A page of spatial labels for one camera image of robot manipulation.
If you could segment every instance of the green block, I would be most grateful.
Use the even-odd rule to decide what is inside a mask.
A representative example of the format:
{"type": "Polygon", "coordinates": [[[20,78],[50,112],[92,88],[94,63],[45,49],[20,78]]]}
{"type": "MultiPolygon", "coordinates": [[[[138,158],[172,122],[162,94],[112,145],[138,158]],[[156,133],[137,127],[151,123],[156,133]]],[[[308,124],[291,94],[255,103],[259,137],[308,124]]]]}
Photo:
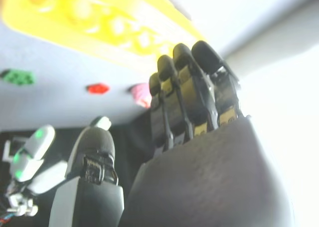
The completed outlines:
{"type": "Polygon", "coordinates": [[[10,69],[2,74],[2,79],[18,86],[32,85],[35,83],[34,75],[30,71],[10,69]]]}

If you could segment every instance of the red object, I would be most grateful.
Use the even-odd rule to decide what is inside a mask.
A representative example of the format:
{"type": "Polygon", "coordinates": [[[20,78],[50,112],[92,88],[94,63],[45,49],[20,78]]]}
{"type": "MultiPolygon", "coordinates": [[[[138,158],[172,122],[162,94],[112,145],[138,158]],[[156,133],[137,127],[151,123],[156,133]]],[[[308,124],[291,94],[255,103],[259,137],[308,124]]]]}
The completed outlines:
{"type": "Polygon", "coordinates": [[[136,104],[143,106],[144,108],[150,108],[152,96],[148,83],[135,85],[131,88],[131,94],[133,95],[136,104]]]}
{"type": "Polygon", "coordinates": [[[110,90],[110,87],[105,84],[98,83],[88,86],[87,90],[91,94],[104,94],[110,90]]]}

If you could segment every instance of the pink object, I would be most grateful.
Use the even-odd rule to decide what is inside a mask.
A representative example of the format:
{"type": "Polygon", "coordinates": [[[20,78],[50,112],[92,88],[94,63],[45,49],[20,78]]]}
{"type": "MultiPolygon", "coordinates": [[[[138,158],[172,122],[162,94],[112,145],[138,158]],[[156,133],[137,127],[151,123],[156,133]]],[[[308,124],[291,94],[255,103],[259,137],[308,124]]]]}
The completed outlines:
{"type": "Polygon", "coordinates": [[[133,95],[136,104],[143,106],[144,108],[150,108],[152,96],[148,83],[135,85],[131,88],[131,94],[133,95]]]}

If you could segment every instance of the yellow tray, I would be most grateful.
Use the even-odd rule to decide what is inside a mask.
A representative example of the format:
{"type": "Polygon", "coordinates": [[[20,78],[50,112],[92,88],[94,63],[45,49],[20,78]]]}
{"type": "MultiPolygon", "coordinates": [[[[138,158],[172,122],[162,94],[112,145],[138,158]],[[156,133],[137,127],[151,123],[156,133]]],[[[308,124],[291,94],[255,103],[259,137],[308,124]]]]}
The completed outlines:
{"type": "Polygon", "coordinates": [[[168,0],[3,0],[13,29],[152,74],[157,59],[203,39],[168,0]]]}

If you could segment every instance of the green light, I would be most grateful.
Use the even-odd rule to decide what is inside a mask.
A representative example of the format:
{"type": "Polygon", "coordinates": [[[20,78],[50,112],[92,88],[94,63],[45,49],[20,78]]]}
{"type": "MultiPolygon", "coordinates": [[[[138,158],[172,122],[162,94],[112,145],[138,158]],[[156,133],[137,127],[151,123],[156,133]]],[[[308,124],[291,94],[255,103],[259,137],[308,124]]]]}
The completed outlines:
{"type": "Polygon", "coordinates": [[[22,171],[16,171],[15,177],[16,177],[17,179],[20,179],[21,176],[22,176],[22,171]]]}
{"type": "Polygon", "coordinates": [[[36,139],[40,139],[43,136],[43,131],[41,129],[37,130],[35,133],[36,139]]]}
{"type": "Polygon", "coordinates": [[[16,153],[15,155],[14,155],[14,157],[13,157],[13,163],[14,164],[16,164],[18,161],[19,161],[19,159],[20,159],[20,156],[19,156],[19,153],[16,153]]]}

